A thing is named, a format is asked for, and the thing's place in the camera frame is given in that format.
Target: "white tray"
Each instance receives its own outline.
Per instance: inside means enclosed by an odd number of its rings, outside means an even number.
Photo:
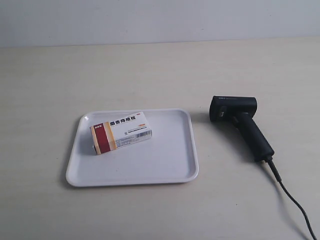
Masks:
[[[96,155],[90,126],[144,112],[152,138]],[[182,109],[95,111],[75,135],[66,179],[75,187],[185,183],[199,172],[191,118]]]

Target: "black barcode scanner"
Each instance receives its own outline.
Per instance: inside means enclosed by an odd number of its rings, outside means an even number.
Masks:
[[[275,151],[252,119],[257,110],[254,97],[214,96],[210,105],[212,122],[231,122],[241,133],[256,162],[272,159]]]

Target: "black cable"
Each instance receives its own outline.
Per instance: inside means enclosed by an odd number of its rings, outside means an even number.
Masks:
[[[276,166],[274,165],[273,161],[272,161],[272,157],[271,159],[268,159],[267,160],[267,163],[269,164],[276,180],[279,182],[281,188],[283,189],[283,191],[285,192],[285,194],[291,199],[291,201],[300,209],[300,211],[302,212],[303,216],[304,216],[304,219],[305,219],[305,222],[306,222],[306,225],[309,229],[309,232],[313,238],[313,240],[317,240],[315,234],[314,234],[314,231],[312,230],[312,227],[310,225],[310,221],[308,219],[308,216],[307,216],[307,213],[306,211],[303,209],[303,207],[294,199],[293,196],[291,196],[291,194],[288,192],[288,190],[285,188],[284,184],[282,183],[282,180],[281,180],[281,177],[276,169]]]

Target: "tray rim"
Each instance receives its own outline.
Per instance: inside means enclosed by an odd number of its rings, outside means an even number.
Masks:
[[[75,145],[77,140],[79,139],[79,129],[82,125],[82,122],[88,115],[93,115],[93,114],[115,114],[115,113],[123,113],[123,112],[161,112],[161,111],[180,111],[183,112],[187,119],[188,119],[188,125],[189,125],[189,131],[190,131],[190,138],[191,138],[191,144],[192,144],[192,152],[193,152],[193,160],[194,160],[194,165],[195,165],[195,170],[194,173],[189,176],[189,177],[183,177],[183,178],[167,178],[167,179],[155,179],[155,180],[136,180],[136,181],[131,181],[131,182],[126,182],[126,181],[113,181],[109,183],[97,183],[97,184],[78,184],[77,182],[74,182],[72,178],[70,177],[70,171],[71,171],[71,162],[72,162],[72,157],[75,154]],[[182,108],[155,108],[155,109],[131,109],[131,110],[107,110],[107,111],[91,111],[86,114],[84,114],[80,120],[79,124],[76,130],[76,134],[74,137],[74,142],[72,145],[72,150],[70,153],[69,161],[67,164],[66,172],[65,172],[65,178],[66,181],[73,187],[108,187],[108,186],[129,186],[129,185],[155,185],[155,184],[179,184],[179,183],[187,183],[192,180],[194,180],[199,174],[199,163],[198,163],[198,156],[197,156],[197,150],[196,150],[196,143],[195,143],[195,138],[194,138],[194,131],[192,128],[192,121],[191,121],[191,116],[188,111],[182,109]]]

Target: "white table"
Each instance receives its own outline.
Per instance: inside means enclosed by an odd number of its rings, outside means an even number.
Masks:
[[[320,37],[0,49],[3,240],[301,240],[277,192],[213,95],[254,96],[284,184],[320,236]],[[98,110],[190,112],[200,172],[186,184],[72,188],[80,117]]]

